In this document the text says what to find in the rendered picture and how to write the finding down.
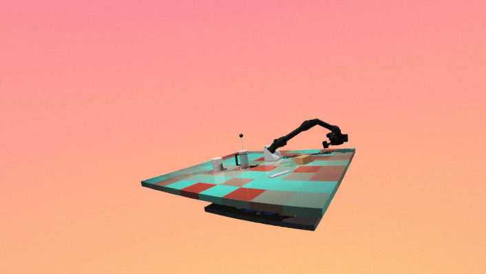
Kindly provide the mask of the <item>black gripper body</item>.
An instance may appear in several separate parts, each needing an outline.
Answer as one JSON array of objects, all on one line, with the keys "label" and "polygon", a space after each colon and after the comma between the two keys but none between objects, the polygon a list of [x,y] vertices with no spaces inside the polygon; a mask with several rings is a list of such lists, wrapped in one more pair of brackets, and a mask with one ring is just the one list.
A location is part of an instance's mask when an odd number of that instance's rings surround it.
[{"label": "black gripper body", "polygon": [[323,148],[326,149],[326,148],[328,148],[329,145],[332,145],[333,146],[333,145],[336,145],[337,143],[339,143],[340,145],[342,145],[344,142],[337,141],[336,143],[334,143],[332,141],[332,139],[330,139],[330,142],[329,143],[327,143],[327,141],[323,141]]}]

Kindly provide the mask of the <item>white cylinder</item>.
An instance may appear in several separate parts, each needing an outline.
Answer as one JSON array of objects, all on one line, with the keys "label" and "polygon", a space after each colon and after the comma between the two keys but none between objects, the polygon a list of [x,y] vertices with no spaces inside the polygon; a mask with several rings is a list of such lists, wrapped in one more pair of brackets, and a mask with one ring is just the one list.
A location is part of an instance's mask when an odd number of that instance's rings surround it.
[{"label": "white cylinder", "polygon": [[222,158],[213,158],[213,171],[218,172],[223,170]]}]

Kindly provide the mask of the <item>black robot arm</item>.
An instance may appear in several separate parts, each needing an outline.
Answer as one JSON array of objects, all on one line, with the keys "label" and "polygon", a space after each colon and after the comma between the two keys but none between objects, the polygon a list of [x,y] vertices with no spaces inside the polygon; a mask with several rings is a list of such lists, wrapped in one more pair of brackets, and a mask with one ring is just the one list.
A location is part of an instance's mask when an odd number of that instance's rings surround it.
[{"label": "black robot arm", "polygon": [[274,154],[276,149],[287,145],[287,141],[289,141],[291,138],[298,135],[302,131],[306,131],[310,128],[313,128],[315,125],[322,126],[331,131],[326,134],[327,138],[329,138],[329,141],[330,139],[332,139],[334,143],[336,143],[337,141],[348,142],[348,134],[342,134],[339,126],[330,125],[329,123],[326,123],[318,118],[315,118],[311,120],[305,120],[297,129],[294,129],[291,133],[287,134],[286,136],[282,136],[278,139],[274,139],[273,144],[267,149],[272,154]]}]

